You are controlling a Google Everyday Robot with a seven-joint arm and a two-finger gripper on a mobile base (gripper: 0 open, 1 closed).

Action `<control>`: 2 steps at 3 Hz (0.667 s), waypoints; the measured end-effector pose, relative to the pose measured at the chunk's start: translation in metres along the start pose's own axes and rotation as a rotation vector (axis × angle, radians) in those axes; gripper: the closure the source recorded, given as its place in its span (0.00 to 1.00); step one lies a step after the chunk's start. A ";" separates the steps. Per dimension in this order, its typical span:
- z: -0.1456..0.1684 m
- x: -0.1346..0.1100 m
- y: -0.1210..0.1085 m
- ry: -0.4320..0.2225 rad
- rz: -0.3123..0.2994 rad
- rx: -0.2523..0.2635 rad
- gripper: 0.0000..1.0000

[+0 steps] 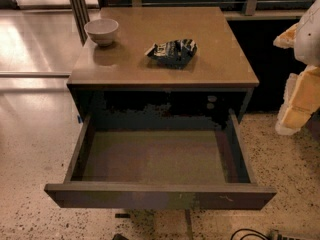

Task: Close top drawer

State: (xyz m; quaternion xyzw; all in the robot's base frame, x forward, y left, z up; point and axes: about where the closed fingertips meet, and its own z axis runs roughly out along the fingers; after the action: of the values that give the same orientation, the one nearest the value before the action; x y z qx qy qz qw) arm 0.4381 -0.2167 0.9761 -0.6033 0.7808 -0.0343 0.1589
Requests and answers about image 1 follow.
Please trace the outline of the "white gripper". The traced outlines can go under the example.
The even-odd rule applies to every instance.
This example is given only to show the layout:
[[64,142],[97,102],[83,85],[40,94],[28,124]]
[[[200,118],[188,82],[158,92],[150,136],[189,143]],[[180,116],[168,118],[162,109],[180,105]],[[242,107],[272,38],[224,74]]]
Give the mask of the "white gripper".
[[282,105],[275,130],[279,135],[293,135],[320,107],[320,68],[307,66],[299,75],[291,74],[289,106]]

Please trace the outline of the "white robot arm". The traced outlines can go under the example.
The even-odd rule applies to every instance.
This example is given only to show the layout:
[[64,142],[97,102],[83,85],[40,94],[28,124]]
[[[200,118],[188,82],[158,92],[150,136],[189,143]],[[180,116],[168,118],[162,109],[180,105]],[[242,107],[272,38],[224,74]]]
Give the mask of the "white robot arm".
[[277,36],[273,45],[292,48],[295,59],[306,65],[300,74],[289,75],[275,125],[279,135],[293,135],[320,108],[320,0]]

